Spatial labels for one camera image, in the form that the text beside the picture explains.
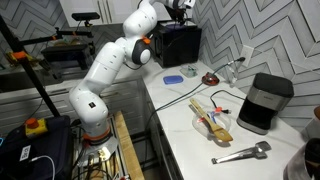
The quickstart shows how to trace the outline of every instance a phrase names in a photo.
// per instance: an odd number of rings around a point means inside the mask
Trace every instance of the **black box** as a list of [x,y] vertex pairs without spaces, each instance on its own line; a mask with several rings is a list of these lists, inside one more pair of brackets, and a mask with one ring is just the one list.
[[[32,158],[47,155],[55,164],[55,179],[71,179],[73,163],[73,139],[68,116],[46,119],[48,132],[28,139],[22,125],[12,130],[0,147],[0,179],[47,180],[52,179],[49,159]],[[29,157],[21,161],[22,150],[31,147]]]
[[151,49],[162,68],[197,62],[201,39],[197,26],[160,25],[151,32]]

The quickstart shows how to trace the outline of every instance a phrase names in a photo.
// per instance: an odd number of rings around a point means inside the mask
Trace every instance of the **metal pole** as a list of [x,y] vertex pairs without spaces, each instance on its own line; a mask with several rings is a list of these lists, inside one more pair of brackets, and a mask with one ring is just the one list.
[[[14,37],[13,34],[11,33],[10,29],[8,28],[7,24],[4,22],[2,16],[0,15],[0,31],[3,35],[3,37],[6,39],[8,42],[9,46],[11,47],[13,52],[21,52],[24,51],[24,47],[19,41],[18,38]],[[52,103],[49,95],[47,92],[44,90],[40,80],[38,79],[37,75],[33,71],[32,67],[30,66],[28,59],[24,58],[22,60],[19,60],[20,64],[28,74],[29,78],[33,82],[34,86],[37,88],[38,92],[40,93],[41,97],[49,107],[50,111],[55,117],[60,116],[58,110]]]

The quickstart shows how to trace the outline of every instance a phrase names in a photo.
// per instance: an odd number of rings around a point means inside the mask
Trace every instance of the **electrical outlet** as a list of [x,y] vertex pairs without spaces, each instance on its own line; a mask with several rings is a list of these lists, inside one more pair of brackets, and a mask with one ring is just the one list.
[[243,45],[240,57],[245,57],[246,60],[242,63],[243,66],[248,67],[254,48]]

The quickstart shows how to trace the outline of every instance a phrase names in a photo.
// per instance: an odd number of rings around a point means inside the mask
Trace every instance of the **clear plastic container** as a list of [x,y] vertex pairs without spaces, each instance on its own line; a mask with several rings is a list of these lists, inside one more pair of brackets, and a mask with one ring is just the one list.
[[[203,110],[205,112],[207,112],[208,114],[210,114],[213,111],[213,108],[211,107],[204,107]],[[208,122],[206,120],[203,121],[199,121],[199,117],[197,115],[193,116],[192,119],[192,125],[193,127],[204,137],[206,137],[208,140],[213,140],[215,139],[215,135],[213,134],[213,132],[210,129],[210,126],[208,124]],[[222,128],[224,128],[226,131],[229,132],[230,130],[230,126],[231,126],[231,120],[228,117],[228,115],[224,114],[224,113],[215,113],[214,115],[214,119],[216,121],[216,123],[221,126]]]

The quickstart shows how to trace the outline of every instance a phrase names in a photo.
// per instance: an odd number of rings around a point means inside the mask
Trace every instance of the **white countertop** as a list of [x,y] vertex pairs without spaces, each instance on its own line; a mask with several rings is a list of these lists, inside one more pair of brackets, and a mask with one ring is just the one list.
[[[116,81],[128,77],[142,77],[154,107],[157,109],[193,90],[200,84],[201,77],[206,72],[212,72],[202,62],[193,65],[198,68],[198,76],[193,78],[184,77],[179,71],[181,67],[162,69],[154,61],[150,61],[138,71],[133,71],[122,66]],[[165,85],[163,77],[168,75],[181,75],[184,77],[184,81],[179,84]],[[220,80],[221,82],[217,86],[209,87],[202,85],[193,93],[193,98],[198,101],[201,107],[213,107],[209,98],[212,93],[222,89],[243,98],[245,97],[243,92],[237,88],[231,88],[229,84],[224,82],[223,78],[220,77]],[[57,89],[69,89],[78,82],[79,80],[65,81],[58,85],[48,86],[46,90],[50,94],[51,91]],[[12,96],[24,96],[25,94],[34,92],[36,92],[35,89],[27,89],[2,93],[0,94],[0,99]],[[216,117],[217,121],[219,121],[219,118],[231,121],[229,133],[234,140],[223,145],[214,141],[208,141],[194,129],[192,126],[194,113],[188,107],[190,104],[189,98],[157,112],[183,178],[185,180],[283,179],[282,173],[286,164],[304,144],[300,133],[279,118],[273,120],[272,128],[267,135],[261,136],[252,133],[236,123],[243,100],[223,92],[216,94],[214,100],[218,106],[232,110],[232,113],[229,115],[223,114],[220,117]],[[251,158],[215,165],[211,163],[212,158],[223,157],[230,153],[252,147],[260,141],[267,141],[272,147],[271,151],[266,152],[268,155],[267,159],[257,160]]]

